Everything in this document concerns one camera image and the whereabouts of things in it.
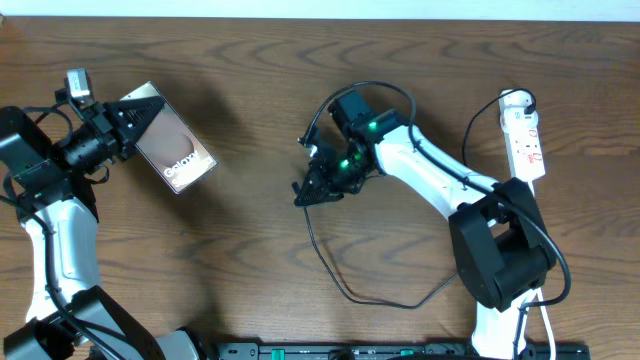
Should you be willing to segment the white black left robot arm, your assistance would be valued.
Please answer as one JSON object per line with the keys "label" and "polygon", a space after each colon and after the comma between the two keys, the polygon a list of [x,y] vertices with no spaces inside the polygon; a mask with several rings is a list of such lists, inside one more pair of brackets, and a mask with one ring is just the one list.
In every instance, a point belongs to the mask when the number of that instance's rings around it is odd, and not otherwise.
{"label": "white black left robot arm", "polygon": [[155,337],[100,285],[98,214],[92,174],[126,161],[169,104],[159,93],[87,104],[60,89],[40,117],[70,106],[82,124],[53,142],[33,108],[1,110],[1,161],[9,173],[2,202],[16,210],[34,254],[34,291],[25,325],[4,339],[8,359],[68,359],[92,344],[93,359],[203,359],[186,328]]}

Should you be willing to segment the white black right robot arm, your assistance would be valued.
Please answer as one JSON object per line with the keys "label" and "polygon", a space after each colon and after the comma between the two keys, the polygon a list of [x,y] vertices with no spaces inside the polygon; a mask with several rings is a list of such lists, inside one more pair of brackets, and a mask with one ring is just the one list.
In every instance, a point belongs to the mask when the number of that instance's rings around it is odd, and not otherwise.
{"label": "white black right robot arm", "polygon": [[345,151],[325,142],[316,124],[301,137],[310,162],[294,187],[295,205],[308,209],[339,201],[378,175],[401,180],[448,222],[456,277],[477,305],[472,353],[524,358],[529,312],[548,309],[542,285],[550,270],[567,265],[533,191],[544,174],[534,96],[521,88],[499,96],[511,171],[501,182],[436,147],[421,133],[414,114],[375,111],[359,89],[349,85],[321,105],[343,136]]}

